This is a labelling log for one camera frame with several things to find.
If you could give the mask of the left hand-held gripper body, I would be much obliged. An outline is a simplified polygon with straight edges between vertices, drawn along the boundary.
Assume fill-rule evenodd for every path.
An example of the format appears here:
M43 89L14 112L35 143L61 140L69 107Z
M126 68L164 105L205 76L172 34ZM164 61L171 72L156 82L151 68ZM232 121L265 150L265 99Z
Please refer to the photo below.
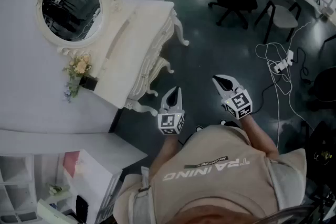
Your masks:
M185 122L185 111L178 108L160 108L157 124L163 135L178 135Z

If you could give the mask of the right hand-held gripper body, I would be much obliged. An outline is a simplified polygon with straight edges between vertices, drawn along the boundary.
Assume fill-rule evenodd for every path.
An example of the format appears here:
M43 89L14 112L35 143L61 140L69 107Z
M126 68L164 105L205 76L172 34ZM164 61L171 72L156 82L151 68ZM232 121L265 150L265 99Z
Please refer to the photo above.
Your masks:
M237 120L251 114L253 110L253 103L246 89L237 88L236 92L222 103L226 111Z

